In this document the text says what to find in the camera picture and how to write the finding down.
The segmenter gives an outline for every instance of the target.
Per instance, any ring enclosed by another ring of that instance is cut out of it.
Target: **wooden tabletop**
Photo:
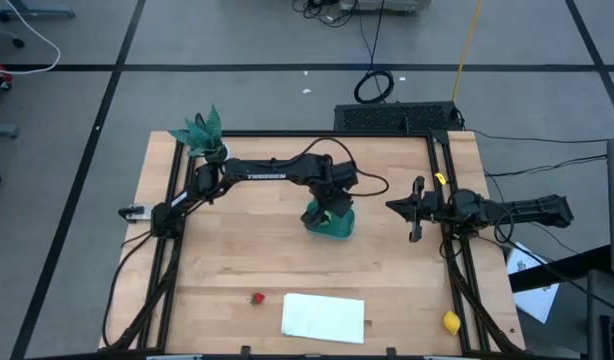
[[[387,200],[408,196],[418,175],[425,177],[428,186],[432,184],[425,141],[340,140],[361,170],[388,179],[389,191],[354,199],[356,224],[347,241],[305,231],[300,215],[311,195],[307,188],[287,181],[243,182],[215,205],[201,207],[186,223],[168,353],[238,353],[242,345],[249,345],[255,354],[384,355],[387,347],[396,347],[401,355],[460,354],[458,337],[450,335],[442,324],[443,315],[453,306],[447,266],[438,253],[439,226],[424,223],[422,240],[409,243],[411,225],[385,207]],[[233,156],[241,159],[288,159],[311,141],[313,138],[295,137],[225,139]],[[459,187],[487,197],[473,133],[450,133],[450,141]],[[136,203],[163,201],[174,147],[169,134],[151,134]],[[311,152],[328,153],[335,162],[347,160],[344,151],[331,142],[321,142]],[[440,151],[438,156],[442,168]],[[183,183],[184,167],[179,184]],[[377,180],[360,177],[354,192],[372,192],[382,186]],[[148,230],[148,226],[129,225],[127,238]],[[110,312],[110,339],[121,334],[145,300],[155,243],[153,240],[137,251],[119,277]],[[122,256],[134,244],[126,246]],[[485,308],[507,336],[524,348],[501,250],[482,240],[472,240],[471,248]],[[266,295],[262,305],[249,304],[253,292]],[[283,296],[289,292],[364,300],[365,343],[281,335]],[[466,302],[465,310],[471,345],[478,348]],[[160,309],[155,311],[152,329],[157,329],[160,313]],[[155,333],[152,330],[150,334],[152,345]]]

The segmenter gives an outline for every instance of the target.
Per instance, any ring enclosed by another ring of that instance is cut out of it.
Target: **green leafy toy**
[[[185,119],[187,130],[169,130],[176,140],[189,146],[187,155],[204,157],[208,163],[222,163],[229,152],[223,144],[220,116],[212,105],[207,122],[200,113],[196,114],[195,121]]]

